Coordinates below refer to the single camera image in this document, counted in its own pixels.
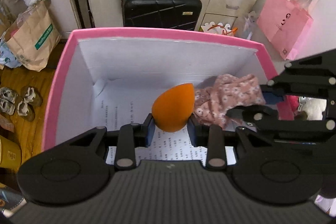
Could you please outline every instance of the orange makeup sponge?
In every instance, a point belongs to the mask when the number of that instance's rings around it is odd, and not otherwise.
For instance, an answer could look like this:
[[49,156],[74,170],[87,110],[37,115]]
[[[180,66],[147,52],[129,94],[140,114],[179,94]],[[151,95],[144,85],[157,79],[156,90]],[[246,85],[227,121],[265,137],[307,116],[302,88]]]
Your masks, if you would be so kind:
[[194,111],[194,102],[193,84],[182,84],[167,90],[152,106],[156,126],[166,132],[181,130]]

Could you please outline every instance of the wooden floor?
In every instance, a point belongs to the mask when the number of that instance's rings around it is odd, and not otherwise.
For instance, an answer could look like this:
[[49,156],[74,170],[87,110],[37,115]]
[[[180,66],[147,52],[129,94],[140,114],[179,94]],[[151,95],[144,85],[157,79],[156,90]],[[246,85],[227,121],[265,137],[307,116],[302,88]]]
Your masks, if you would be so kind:
[[14,133],[9,133],[7,138],[20,145],[22,163],[41,152],[44,114],[54,73],[55,69],[51,68],[45,68],[40,72],[36,72],[28,70],[23,66],[15,69],[5,67],[2,71],[1,86],[7,86],[18,93],[20,93],[21,88],[25,85],[33,86],[38,89],[43,97],[42,105],[34,108],[35,119],[32,122],[21,118],[16,111],[12,116],[2,113],[14,124]]

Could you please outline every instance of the floral pink cloth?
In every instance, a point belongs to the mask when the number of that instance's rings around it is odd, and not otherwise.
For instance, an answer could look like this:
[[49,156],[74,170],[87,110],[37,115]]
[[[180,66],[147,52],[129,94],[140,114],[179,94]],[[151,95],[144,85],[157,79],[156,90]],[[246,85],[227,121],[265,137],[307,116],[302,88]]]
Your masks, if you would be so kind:
[[237,78],[226,74],[219,76],[213,87],[195,90],[194,113],[200,123],[217,124],[225,129],[229,109],[265,103],[256,76]]

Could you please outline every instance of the wardrobe door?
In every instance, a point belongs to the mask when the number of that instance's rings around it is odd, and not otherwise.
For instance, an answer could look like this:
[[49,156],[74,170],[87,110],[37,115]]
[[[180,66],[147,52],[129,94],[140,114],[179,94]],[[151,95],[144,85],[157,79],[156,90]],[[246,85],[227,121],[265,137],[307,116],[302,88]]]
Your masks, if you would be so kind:
[[47,0],[46,6],[59,32],[71,32],[79,28],[70,0]]
[[121,0],[89,0],[96,27],[123,27]]
[[256,0],[210,0],[206,13],[238,17],[249,13]]

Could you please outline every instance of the yellow container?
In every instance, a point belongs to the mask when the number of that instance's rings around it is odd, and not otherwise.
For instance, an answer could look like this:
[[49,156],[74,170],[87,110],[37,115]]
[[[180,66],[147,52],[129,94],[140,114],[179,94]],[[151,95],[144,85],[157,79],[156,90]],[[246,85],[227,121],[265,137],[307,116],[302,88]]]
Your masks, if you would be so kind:
[[20,147],[0,136],[0,167],[15,169],[21,165]]

